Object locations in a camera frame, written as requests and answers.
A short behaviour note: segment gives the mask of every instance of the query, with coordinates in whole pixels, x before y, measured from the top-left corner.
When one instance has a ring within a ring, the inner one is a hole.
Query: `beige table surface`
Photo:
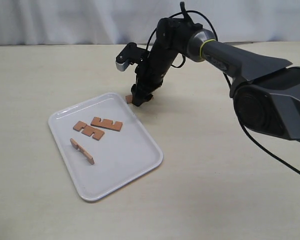
[[[300,42],[238,47],[300,66]],[[135,66],[114,63],[122,48],[0,47],[0,240],[300,240],[300,176],[248,140],[207,62],[171,69],[154,100],[130,106],[162,165],[99,202],[78,196],[48,118],[129,94]],[[253,135],[300,169],[299,143]]]

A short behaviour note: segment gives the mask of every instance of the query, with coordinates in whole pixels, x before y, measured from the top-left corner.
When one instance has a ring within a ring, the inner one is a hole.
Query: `white curtain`
[[[144,44],[160,18],[180,11],[179,2],[0,0],[0,45]],[[184,2],[211,20],[222,42],[300,41],[300,0]]]

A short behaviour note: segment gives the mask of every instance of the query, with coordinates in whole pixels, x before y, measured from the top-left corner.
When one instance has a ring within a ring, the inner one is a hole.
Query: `plastic tray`
[[[78,121],[88,125],[94,117],[123,122],[121,131],[101,128],[98,141],[73,130]],[[158,167],[163,152],[116,93],[106,93],[50,116],[49,127],[74,186],[85,201],[97,201]],[[91,165],[70,143],[73,138],[95,161]]]

